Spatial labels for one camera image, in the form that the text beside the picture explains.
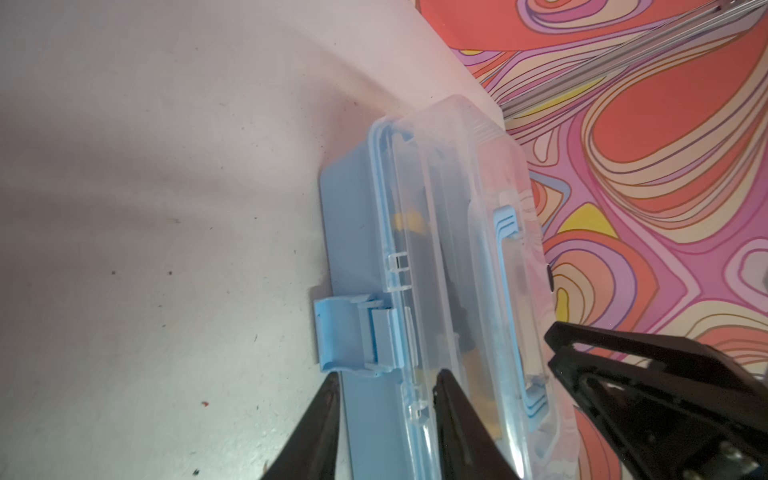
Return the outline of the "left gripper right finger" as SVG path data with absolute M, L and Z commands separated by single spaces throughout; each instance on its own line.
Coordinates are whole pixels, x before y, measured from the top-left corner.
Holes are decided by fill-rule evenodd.
M 433 403 L 443 479 L 519 479 L 450 370 L 438 373 Z

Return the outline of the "blue plastic tool box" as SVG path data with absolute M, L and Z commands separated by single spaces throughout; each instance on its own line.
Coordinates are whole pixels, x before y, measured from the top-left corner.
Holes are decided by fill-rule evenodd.
M 453 373 L 525 479 L 573 479 L 579 434 L 547 367 L 554 305 L 521 147 L 468 99 L 384 117 L 319 177 L 352 475 L 441 475 L 432 391 Z

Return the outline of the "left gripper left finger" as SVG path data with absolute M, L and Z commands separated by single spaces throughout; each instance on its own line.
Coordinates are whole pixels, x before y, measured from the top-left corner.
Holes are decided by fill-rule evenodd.
M 341 384 L 326 376 L 264 480 L 334 479 L 341 416 Z

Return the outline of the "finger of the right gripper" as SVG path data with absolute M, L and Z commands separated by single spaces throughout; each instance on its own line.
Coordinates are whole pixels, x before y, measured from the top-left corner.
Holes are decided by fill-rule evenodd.
M 635 478 L 749 478 L 750 393 L 641 368 L 552 371 Z
M 567 368 L 605 372 L 613 369 L 623 373 L 642 370 L 638 365 L 610 357 L 611 353 L 619 353 L 648 360 L 646 369 L 652 373 L 669 374 L 740 393 L 767 394 L 766 385 L 731 357 L 684 337 L 619 332 L 557 322 L 547 330 L 544 340 L 555 353 L 551 369 L 557 373 Z

